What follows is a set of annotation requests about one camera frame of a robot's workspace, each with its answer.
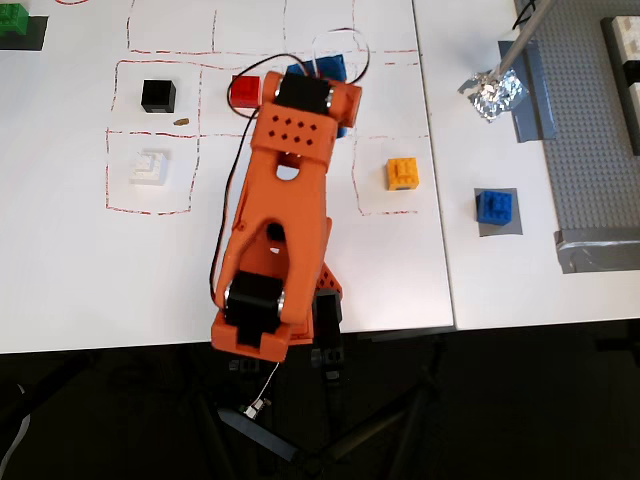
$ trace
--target white lego brick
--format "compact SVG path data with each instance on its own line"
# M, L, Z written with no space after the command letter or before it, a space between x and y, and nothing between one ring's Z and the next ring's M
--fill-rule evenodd
M631 85L629 91L631 92L631 100L633 100L633 109L636 112L638 124L640 124L640 83Z
M167 158L160 152L142 152L132 162L129 183L162 185L167 176Z
M640 17L614 18L613 31L622 63L640 60Z

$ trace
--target orange plastic bracket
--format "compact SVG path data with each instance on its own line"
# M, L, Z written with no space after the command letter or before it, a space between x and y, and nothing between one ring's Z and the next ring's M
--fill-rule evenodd
M326 173L338 127L353 126L361 96L360 87L329 82L329 115L318 115L273 103L281 80L275 72L265 78L253 153L214 295L219 311L211 329L215 348L274 362L284 360L289 345L313 341L315 290L335 286L342 294L324 264L331 231ZM297 176L281 180L280 165L298 169ZM283 227L284 241L269 238L267 227L272 223ZM225 291L238 270L284 281L280 326L273 334L262 334L259 348L238 343L237 327L225 321Z

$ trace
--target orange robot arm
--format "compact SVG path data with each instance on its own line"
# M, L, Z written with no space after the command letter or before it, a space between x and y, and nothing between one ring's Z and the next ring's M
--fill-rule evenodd
M253 153L214 302L215 348L273 362L313 341L316 288L340 285L324 265L331 219L326 174L339 126L354 125L361 88L269 72ZM298 169L292 180L278 166Z

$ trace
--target black floor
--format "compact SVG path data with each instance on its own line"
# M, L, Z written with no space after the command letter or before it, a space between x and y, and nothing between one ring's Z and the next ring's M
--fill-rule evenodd
M416 478L638 479L640 369L626 352L598 352L627 322L445 334L437 374L440 408ZM345 401L357 422L411 387L436 337L390 342L346 336ZM25 388L66 354L0 356L0 380ZM246 402L260 381L230 372L208 345L103 351L31 418L3 480L209 479L190 399L193 379ZM193 371L185 372L185 365ZM282 436L309 450L329 441L319 373L297 347L278 370L273 416ZM371 439L325 478L384 478L398 428ZM235 462L257 478L271 458L228 432ZM304 478L282 462L265 478Z

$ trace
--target gray tape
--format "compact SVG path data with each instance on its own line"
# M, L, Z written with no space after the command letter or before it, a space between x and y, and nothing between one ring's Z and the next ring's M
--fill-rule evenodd
M507 41L498 42L500 55L504 56L512 44L513 42ZM522 55L514 62L513 69L525 88L529 90L529 95L511 111L518 142L554 139L556 126L551 113L540 50L535 41L527 45Z
M556 248L563 273L640 270L639 228L562 230Z

